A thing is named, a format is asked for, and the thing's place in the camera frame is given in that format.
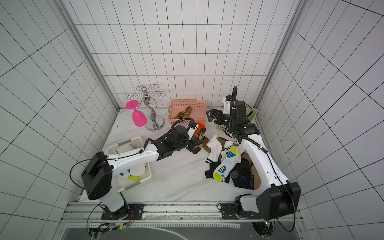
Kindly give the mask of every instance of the plastic basket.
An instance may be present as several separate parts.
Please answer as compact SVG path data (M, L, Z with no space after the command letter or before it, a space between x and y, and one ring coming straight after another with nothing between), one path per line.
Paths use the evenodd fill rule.
M255 116L256 116L256 114L257 114L257 109L256 109L256 108L252 108L252 111L253 111L253 113L248 117L248 119L249 119L250 122L253 122L253 120L254 120L254 118L255 118ZM245 110L245 113L246 113L247 115L248 115L250 112L251 112L251 109L249 109L249 108L247 108L247 109ZM216 125L216 128L217 128L218 130L224 132L225 126L223 126L223 125Z
M205 124L208 120L207 117L207 101L205 100L192 100L192 99L174 99L170 101L170 106L168 109L168 121L169 124L172 125L178 119L174 119L174 117L179 113L185 111L187 107L192 108L192 112L190 114L190 118L193 118L195 122L200 122ZM180 124L188 125L189 121L183 121Z

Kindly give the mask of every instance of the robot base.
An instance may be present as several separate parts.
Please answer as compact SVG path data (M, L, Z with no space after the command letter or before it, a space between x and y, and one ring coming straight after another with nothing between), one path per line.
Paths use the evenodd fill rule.
M140 220L143 214L144 204L129 204L128 206L124 205L116 212L111 212L107 206L104 207L103 215L101 216L102 220L129 220L131 219L131 211L133 212L135 218L134 220Z

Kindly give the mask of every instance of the white tiled wall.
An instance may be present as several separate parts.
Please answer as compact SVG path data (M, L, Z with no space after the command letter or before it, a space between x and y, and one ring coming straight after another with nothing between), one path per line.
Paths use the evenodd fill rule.
M298 0L63 0L121 107L142 85L171 99L254 104Z
M309 1L258 106L311 240L383 237L383 6Z
M52 239L79 194L116 113L89 67L51 0L0 1L0 239Z

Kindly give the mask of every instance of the metal frame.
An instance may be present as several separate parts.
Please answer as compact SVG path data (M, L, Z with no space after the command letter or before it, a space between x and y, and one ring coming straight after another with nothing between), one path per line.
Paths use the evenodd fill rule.
M99 202L73 202L66 207L53 240L61 240L67 228L85 228L89 214ZM263 222L264 220L223 220L218 202L144 202L141 220L135 220L130 227L231 227L240 228L234 222ZM96 208L88 221L88 227L98 227L102 223L122 224L126 221L101 220L103 210ZM279 218L281 222L293 222L293 215ZM296 230L299 236L305 232L303 218L296 212Z
M287 48L287 45L288 45L288 43L289 43L289 41L293 35L293 32L295 31L295 28L299 22L301 14L304 11L307 3L308 3L308 0L300 0L300 2L297 4L295 13L293 14L293 17L292 17L292 19L288 25L289 27L288 27L287 31L285 32L283 41L281 42L279 50L277 51L276 57L273 60L272 67L268 71L267 78L266 78L265 82L263 83L262 90L260 91L260 94L257 97L255 105L253 106L254 108L258 108L260 101L261 101L263 95L265 94L265 90L266 90L268 84L270 83L273 74L276 71L277 64L281 60L281 57L283 56L283 53Z
M76 43L80 46L81 51L83 52L85 59L88 60L88 62L91 65L92 70L96 73L97 78L99 79L99 82L101 82L101 85L103 86L105 92L107 93L109 99L113 103L113 106L118 111L120 110L120 107L118 103L116 102L116 99L113 97L112 92L110 91L108 85L105 82L105 79L103 78L103 75L101 74L101 71L97 67L91 52L89 51L88 47L86 46L83 38L81 37L79 31L77 30L77 27L75 26L74 21L72 20L71 16L68 13L67 8L63 4L62 0L52 0L58 10L61 12L61 16L64 18L65 23L68 26L68 29L71 31L72 35L74 36L74 39Z

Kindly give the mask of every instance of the white sock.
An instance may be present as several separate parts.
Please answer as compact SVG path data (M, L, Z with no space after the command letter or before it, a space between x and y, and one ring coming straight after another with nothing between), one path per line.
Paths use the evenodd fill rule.
M235 167L237 163L240 163L241 155L237 147L233 146L227 152L227 157L222 160L222 163L214 170L213 178L219 182L223 181L229 172Z
M223 148L221 143L217 140L217 135L213 136L212 139L207 142L207 147L211 149L211 153L203 160L203 162L217 162L218 156Z

